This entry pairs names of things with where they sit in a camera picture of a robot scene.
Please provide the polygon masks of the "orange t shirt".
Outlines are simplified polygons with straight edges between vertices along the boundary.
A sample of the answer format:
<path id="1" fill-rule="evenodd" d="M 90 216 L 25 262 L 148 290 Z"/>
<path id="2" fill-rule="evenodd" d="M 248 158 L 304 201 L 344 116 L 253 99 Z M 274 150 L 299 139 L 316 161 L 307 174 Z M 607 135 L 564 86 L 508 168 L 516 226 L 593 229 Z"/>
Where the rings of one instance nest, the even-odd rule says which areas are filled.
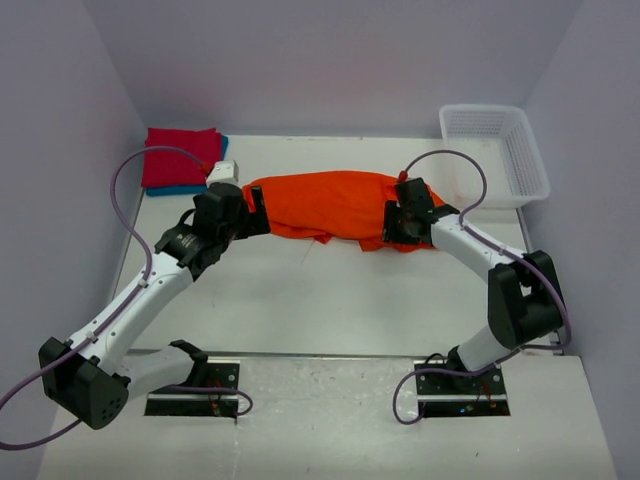
<path id="1" fill-rule="evenodd" d="M 396 201 L 396 179 L 364 171 L 325 171 L 257 179 L 242 187 L 249 209 L 251 189 L 261 189 L 271 233 L 289 239 L 332 239 L 359 243 L 364 252 L 393 248 L 401 253 L 427 249 L 382 240 L 386 203 Z"/>

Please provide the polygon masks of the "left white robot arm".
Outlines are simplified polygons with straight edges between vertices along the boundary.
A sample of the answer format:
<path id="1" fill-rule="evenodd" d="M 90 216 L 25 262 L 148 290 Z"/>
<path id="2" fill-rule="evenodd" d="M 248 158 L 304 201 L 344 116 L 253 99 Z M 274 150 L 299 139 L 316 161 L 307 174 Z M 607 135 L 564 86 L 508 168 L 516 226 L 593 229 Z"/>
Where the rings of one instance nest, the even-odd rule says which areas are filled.
<path id="1" fill-rule="evenodd" d="M 157 390 L 233 395 L 208 384 L 207 356 L 184 340 L 128 359 L 132 344 L 178 295 L 217 263 L 234 240 L 270 231 L 262 190 L 213 183 L 193 209 L 156 243 L 141 273 L 97 317 L 66 341 L 48 339 L 38 352 L 44 393 L 94 430 L 126 403 Z"/>

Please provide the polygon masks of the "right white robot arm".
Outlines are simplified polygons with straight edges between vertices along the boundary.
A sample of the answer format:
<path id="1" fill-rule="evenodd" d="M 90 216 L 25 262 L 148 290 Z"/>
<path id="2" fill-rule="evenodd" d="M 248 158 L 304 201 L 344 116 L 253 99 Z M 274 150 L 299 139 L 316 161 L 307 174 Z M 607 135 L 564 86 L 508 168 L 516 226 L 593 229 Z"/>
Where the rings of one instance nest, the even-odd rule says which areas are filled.
<path id="1" fill-rule="evenodd" d="M 447 372 L 470 377 L 521 350 L 549 350 L 539 338 L 570 328 L 554 262 L 541 251 L 527 253 L 500 245 L 435 196 L 420 179 L 400 179 L 397 199 L 384 211 L 383 240 L 430 246 L 448 253 L 487 286 L 487 325 L 447 354 Z"/>

